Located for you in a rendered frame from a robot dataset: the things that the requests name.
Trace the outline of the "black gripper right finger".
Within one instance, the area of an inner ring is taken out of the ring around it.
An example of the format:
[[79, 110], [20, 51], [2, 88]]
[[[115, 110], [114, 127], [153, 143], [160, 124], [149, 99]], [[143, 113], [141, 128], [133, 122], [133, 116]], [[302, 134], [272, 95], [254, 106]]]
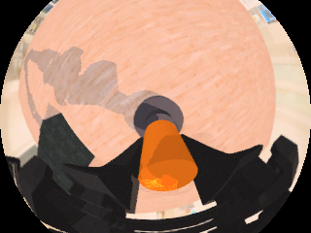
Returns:
[[180, 133], [184, 144], [187, 145], [194, 163], [197, 164], [197, 175], [193, 179], [195, 189], [201, 199], [202, 206], [215, 202], [215, 197], [223, 187], [233, 178], [234, 172], [248, 164], [250, 160], [258, 158], [263, 150], [263, 145], [254, 145], [248, 150], [239, 152], [224, 152], [198, 143], [184, 133]]

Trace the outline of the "dark grey round pedestal with silver shaft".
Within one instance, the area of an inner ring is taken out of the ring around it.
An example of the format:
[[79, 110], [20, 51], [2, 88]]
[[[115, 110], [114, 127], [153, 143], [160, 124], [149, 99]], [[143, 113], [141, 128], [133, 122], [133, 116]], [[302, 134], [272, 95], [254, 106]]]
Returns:
[[133, 128], [137, 136], [144, 137], [145, 129], [156, 120], [168, 120], [175, 125], [176, 131], [183, 128], [183, 113], [178, 104], [170, 97], [151, 96], [145, 98], [133, 114]]

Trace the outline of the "orange knob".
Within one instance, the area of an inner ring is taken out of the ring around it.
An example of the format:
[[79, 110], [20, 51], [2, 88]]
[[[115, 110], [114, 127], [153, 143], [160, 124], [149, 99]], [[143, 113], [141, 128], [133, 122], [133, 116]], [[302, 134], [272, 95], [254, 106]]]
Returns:
[[180, 189], [197, 175], [197, 164], [171, 121], [156, 120], [145, 129], [139, 182], [150, 190]]

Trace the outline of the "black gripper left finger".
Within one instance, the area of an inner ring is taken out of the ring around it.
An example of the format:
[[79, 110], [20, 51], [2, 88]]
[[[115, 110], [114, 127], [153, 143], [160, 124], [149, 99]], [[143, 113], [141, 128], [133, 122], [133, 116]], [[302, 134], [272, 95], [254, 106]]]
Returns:
[[144, 137], [139, 137], [124, 152], [100, 167], [62, 164], [62, 171], [71, 182], [97, 191], [104, 191], [126, 214], [135, 214], [139, 197], [139, 171]]

